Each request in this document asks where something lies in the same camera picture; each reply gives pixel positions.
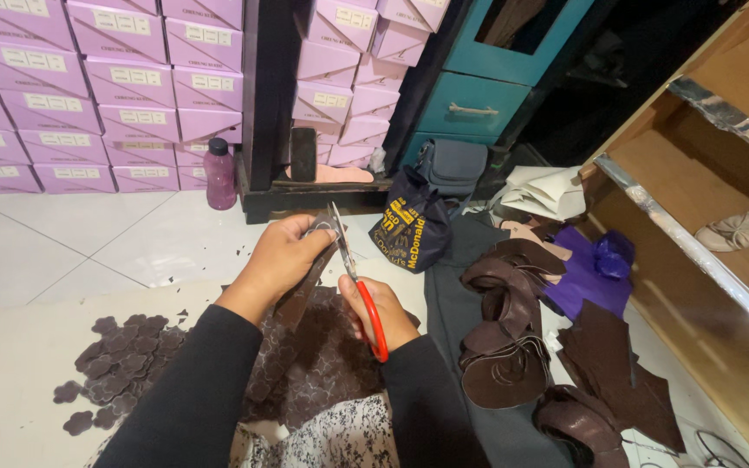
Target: teal cabinet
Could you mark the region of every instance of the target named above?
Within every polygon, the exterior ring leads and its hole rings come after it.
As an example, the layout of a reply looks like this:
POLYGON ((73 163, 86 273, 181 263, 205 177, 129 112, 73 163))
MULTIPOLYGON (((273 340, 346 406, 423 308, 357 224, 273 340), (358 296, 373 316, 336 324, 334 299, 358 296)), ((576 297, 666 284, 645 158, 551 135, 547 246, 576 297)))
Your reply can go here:
POLYGON ((485 135, 454 135, 450 133, 426 133, 416 132, 412 135, 410 144, 406 147, 406 152, 403 155, 401 164, 398 167, 404 165, 414 166, 418 162, 418 151, 421 149, 423 142, 426 142, 430 138, 441 138, 443 140, 455 140, 457 142, 467 143, 479 143, 482 145, 493 145, 496 142, 495 136, 485 135))
POLYGON ((444 70, 478 77, 536 86, 594 0, 567 0, 533 54, 497 48, 476 42, 484 17, 493 0, 476 0, 455 39, 444 70))
POLYGON ((529 92, 518 84, 441 73, 416 130, 498 137, 529 92))

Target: scissors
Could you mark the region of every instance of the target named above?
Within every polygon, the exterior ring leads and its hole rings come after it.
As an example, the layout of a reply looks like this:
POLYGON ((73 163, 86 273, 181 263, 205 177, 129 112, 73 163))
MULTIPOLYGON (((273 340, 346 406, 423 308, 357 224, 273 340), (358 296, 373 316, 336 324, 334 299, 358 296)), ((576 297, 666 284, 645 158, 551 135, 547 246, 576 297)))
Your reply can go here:
POLYGON ((342 220, 340 220, 337 205, 334 202, 331 202, 331 204, 328 205, 328 212, 337 223, 337 228, 339 230, 339 236, 337 238, 339 254, 343 257, 345 271, 348 273, 351 281, 355 282, 357 285, 357 291, 359 291, 360 297, 363 298, 363 303, 366 305, 366 311, 369 313, 369 319, 372 322, 372 329, 374 330, 374 338, 377 340, 377 345, 369 341, 369 337, 366 336, 365 331, 363 332, 363 339, 372 347, 374 357, 376 357, 380 362, 386 362, 386 360, 389 359, 389 349, 386 347, 386 335, 383 334, 383 324, 380 323, 380 315, 377 313, 375 301, 372 300, 369 290, 366 289, 366 284, 357 279, 355 259, 352 257, 351 249, 348 247, 348 238, 345 236, 345 228, 343 227, 342 220))

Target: purple fabric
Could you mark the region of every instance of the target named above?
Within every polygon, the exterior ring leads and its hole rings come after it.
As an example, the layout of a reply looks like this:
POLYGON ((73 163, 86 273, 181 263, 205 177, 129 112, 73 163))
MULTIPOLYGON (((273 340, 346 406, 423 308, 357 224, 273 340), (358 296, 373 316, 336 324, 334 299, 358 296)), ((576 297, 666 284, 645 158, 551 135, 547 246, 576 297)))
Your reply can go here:
POLYGON ((629 280, 612 280, 595 271, 592 244, 573 227, 562 229, 554 239, 558 246, 571 250, 573 255, 565 262, 567 272, 563 279, 559 284, 545 288, 545 294, 572 321, 583 307, 583 299, 622 318, 632 292, 629 280))

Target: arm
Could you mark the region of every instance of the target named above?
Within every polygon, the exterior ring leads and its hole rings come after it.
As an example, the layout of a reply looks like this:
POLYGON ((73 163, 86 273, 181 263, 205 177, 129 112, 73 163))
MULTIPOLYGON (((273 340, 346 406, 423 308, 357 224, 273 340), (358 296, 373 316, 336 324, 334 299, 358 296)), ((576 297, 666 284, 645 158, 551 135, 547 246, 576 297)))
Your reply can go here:
POLYGON ((141 398, 94 468, 228 465, 265 310, 306 275, 336 234, 302 234, 314 217, 270 224, 251 260, 198 319, 181 352, 141 398))
MULTIPOLYGON (((389 285, 360 280, 377 306, 389 348, 382 372, 401 466, 490 466, 432 338, 418 333, 389 285)), ((339 290, 350 305, 357 337, 366 333, 373 340, 369 314, 354 282, 342 276, 339 290)))

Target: scissor blade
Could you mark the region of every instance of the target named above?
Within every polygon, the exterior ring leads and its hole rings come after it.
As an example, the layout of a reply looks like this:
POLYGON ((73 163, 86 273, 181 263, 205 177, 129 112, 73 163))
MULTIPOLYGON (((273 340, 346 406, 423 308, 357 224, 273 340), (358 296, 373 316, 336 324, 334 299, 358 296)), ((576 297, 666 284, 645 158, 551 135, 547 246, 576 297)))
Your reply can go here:
POLYGON ((337 209, 337 204, 334 202, 331 202, 330 205, 331 211, 332 211, 332 218, 334 218, 337 221, 337 226, 339 229, 339 252, 340 255, 343 257, 343 264, 345 265, 345 270, 348 273, 349 276, 351 276, 351 279, 357 281, 357 271, 355 269, 355 258, 353 257, 353 254, 351 252, 351 249, 348 247, 348 237, 345 235, 345 225, 343 224, 343 220, 339 215, 339 210, 337 209))

